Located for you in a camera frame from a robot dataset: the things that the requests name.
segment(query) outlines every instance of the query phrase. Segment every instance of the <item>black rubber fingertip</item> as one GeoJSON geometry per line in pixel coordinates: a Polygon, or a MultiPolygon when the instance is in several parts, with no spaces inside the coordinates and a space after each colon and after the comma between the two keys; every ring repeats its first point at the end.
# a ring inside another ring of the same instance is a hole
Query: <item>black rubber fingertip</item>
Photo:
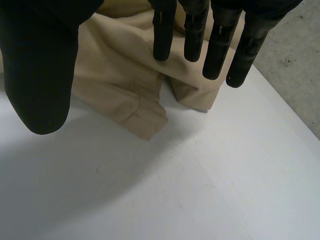
{"type": "Polygon", "coordinates": [[[205,57],[202,75],[209,80],[216,80],[224,64],[229,45],[220,46],[215,42],[210,42],[205,57]]]}
{"type": "Polygon", "coordinates": [[[234,89],[241,87],[244,82],[245,80],[243,77],[232,77],[229,75],[226,77],[226,84],[234,89]]]}
{"type": "Polygon", "coordinates": [[[251,66],[252,62],[246,62],[245,58],[239,57],[239,55],[236,53],[234,55],[229,72],[226,75],[226,84],[232,88],[241,87],[246,80],[251,66]]]}
{"type": "Polygon", "coordinates": [[[191,32],[185,30],[184,57],[189,62],[195,63],[201,55],[203,44],[202,32],[191,32]]]}
{"type": "Polygon", "coordinates": [[[166,61],[169,58],[173,36],[172,27],[154,27],[153,57],[156,60],[166,61]]]}

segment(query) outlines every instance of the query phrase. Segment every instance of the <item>white table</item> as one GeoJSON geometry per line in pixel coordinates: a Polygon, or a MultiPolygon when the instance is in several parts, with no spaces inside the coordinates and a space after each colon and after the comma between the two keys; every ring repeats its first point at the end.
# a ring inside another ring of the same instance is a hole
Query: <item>white table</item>
{"type": "Polygon", "coordinates": [[[319,240],[320,142],[253,67],[150,142],[73,99],[29,132],[0,93],[0,240],[319,240]]]}

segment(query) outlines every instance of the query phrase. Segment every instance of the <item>beige pants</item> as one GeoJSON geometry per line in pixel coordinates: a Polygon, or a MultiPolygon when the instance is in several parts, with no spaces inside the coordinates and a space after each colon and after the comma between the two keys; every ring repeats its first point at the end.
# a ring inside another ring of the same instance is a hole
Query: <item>beige pants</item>
{"type": "Polygon", "coordinates": [[[153,10],[147,0],[105,0],[79,29],[79,51],[73,94],[139,137],[149,140],[168,119],[159,105],[164,78],[170,79],[176,100],[209,110],[225,80],[243,28],[241,20],[220,77],[202,76],[213,26],[210,11],[200,60],[184,58],[185,14],[177,7],[175,36],[167,61],[153,58],[153,10]]]}

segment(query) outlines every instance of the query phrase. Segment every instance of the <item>khaki fabric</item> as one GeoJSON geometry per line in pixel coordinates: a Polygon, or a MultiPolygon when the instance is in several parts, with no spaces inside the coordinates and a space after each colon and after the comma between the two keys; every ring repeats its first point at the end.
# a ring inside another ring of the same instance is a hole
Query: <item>khaki fabric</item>
{"type": "MultiPolygon", "coordinates": [[[[106,0],[79,28],[79,50],[73,94],[124,128],[149,140],[166,125],[159,104],[161,83],[171,80],[176,100],[188,107],[209,110],[225,80],[234,50],[226,57],[220,77],[202,76],[213,26],[210,11],[200,60],[184,58],[185,13],[177,7],[174,39],[165,62],[153,58],[153,10],[146,0],[106,0]]],[[[235,49],[243,20],[235,33],[235,49]]]]}

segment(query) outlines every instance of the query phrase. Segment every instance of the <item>gray concrete floor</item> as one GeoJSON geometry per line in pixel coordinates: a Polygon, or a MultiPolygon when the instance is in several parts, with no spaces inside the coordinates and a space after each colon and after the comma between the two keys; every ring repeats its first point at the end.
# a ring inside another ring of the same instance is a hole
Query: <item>gray concrete floor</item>
{"type": "Polygon", "coordinates": [[[320,139],[320,0],[304,0],[270,31],[254,65],[320,139]]]}

